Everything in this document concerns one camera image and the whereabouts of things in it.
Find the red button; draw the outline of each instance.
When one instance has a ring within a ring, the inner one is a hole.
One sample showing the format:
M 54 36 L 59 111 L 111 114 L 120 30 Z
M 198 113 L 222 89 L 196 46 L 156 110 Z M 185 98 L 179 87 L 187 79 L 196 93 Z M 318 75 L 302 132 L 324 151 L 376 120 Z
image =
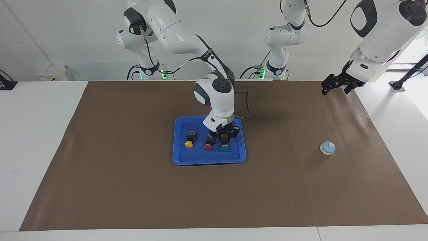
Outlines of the red button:
M 210 145 L 205 145 L 205 146 L 204 146 L 204 149 L 205 149 L 206 151 L 211 151 L 213 148 L 212 148 L 212 146 L 210 146 Z

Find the white wall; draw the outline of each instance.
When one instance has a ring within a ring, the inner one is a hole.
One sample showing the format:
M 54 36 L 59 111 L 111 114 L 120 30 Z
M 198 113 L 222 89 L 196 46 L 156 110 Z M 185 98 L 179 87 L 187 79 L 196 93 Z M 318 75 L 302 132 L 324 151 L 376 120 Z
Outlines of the white wall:
M 127 0 L 0 0 L 9 6 L 30 36 L 54 64 L 67 65 L 77 80 L 123 80 L 136 64 L 133 53 L 116 43 L 124 28 Z M 349 0 L 336 19 L 323 28 L 309 21 L 309 40 L 289 48 L 290 79 L 322 80 L 340 73 L 361 39 L 352 30 L 349 17 L 360 0 Z M 328 20 L 342 0 L 310 1 L 313 20 Z M 285 25 L 279 0 L 176 0 L 177 15 L 192 32 L 200 35 L 235 73 L 260 64 L 269 48 L 264 32 Z M 35 65 L 46 61 L 15 30 L 0 10 L 0 68 L 20 81 L 36 80 Z M 174 55 L 158 42 L 151 46 L 169 69 L 192 55 Z M 200 78 L 208 71 L 192 63 L 176 78 Z

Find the window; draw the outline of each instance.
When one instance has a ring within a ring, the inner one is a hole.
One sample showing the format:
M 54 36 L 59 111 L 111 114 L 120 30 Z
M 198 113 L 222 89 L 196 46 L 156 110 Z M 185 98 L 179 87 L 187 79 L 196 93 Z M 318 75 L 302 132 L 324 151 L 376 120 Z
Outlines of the window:
M 401 53 L 390 69 L 411 69 L 426 54 L 428 54 L 428 26 Z

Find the green indicator light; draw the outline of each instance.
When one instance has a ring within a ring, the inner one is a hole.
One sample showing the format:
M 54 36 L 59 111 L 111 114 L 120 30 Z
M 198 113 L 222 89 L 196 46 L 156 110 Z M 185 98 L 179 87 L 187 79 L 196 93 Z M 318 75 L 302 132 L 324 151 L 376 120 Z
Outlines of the green indicator light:
M 260 78 L 265 78 L 266 70 L 262 69 L 262 73 L 260 74 Z

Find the black stand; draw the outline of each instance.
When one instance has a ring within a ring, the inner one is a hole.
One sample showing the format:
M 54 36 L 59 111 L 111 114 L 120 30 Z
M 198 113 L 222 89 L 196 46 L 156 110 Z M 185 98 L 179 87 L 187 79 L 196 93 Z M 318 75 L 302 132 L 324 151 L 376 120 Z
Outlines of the black stand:
M 13 90 L 18 81 L 9 81 L 0 75 L 0 90 Z
M 407 72 L 407 74 L 405 74 L 399 81 L 390 82 L 389 85 L 391 85 L 391 87 L 396 91 L 405 91 L 405 89 L 403 88 L 404 82 L 406 82 L 406 80 L 412 77 L 412 75 L 416 73 L 418 69 L 424 66 L 427 62 L 428 54 L 425 55 L 425 57 L 423 57 L 421 61 L 419 61 L 411 70 L 409 70 L 409 72 Z

